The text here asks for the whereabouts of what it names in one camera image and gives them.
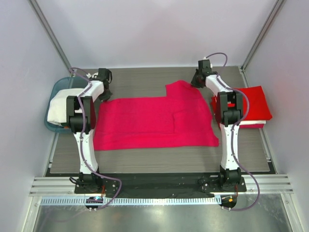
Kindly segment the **pink t shirt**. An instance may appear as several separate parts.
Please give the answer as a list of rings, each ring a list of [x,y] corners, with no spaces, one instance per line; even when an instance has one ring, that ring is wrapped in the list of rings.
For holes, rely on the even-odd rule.
[[[161,97],[120,98],[98,111],[94,149],[218,147],[212,114],[200,91],[180,80]]]

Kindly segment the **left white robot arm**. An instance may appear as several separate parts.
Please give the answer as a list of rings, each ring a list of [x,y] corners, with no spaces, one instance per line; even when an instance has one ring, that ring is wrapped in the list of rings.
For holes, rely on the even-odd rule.
[[[109,85],[112,82],[112,72],[99,68],[95,74],[86,73],[80,76],[87,82],[85,88],[66,98],[66,125],[74,135],[80,158],[78,179],[70,178],[75,184],[75,191],[97,193],[103,188],[99,175],[99,166],[94,151],[94,130],[97,119],[94,102],[107,101],[112,93]]]

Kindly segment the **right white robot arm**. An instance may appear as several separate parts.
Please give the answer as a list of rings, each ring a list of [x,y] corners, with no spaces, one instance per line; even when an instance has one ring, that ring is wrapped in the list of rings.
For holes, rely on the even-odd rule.
[[[232,191],[241,182],[238,131],[243,118],[243,95],[228,86],[220,75],[212,70],[209,59],[198,61],[191,85],[197,88],[207,87],[216,97],[215,119],[221,130],[223,149],[218,188]]]

